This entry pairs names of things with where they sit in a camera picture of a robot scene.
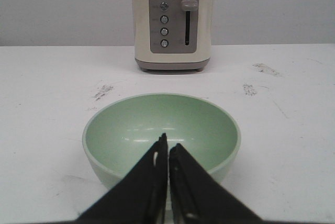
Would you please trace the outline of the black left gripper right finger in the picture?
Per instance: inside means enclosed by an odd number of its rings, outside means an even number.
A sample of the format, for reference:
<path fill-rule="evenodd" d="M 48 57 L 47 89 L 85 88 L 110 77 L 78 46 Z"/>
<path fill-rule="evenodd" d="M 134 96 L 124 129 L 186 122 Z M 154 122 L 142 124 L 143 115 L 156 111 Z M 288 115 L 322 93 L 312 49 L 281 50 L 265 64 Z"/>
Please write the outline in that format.
<path fill-rule="evenodd" d="M 169 154 L 174 221 L 261 221 L 218 184 L 181 145 Z"/>

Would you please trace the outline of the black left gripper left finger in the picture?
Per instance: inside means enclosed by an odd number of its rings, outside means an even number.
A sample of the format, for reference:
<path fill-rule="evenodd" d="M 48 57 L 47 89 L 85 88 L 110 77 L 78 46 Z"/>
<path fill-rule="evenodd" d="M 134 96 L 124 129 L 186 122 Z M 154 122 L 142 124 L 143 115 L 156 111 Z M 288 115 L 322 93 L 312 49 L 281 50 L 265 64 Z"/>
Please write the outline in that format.
<path fill-rule="evenodd" d="M 164 221 L 168 187 L 165 133 L 131 171 L 77 221 Z"/>

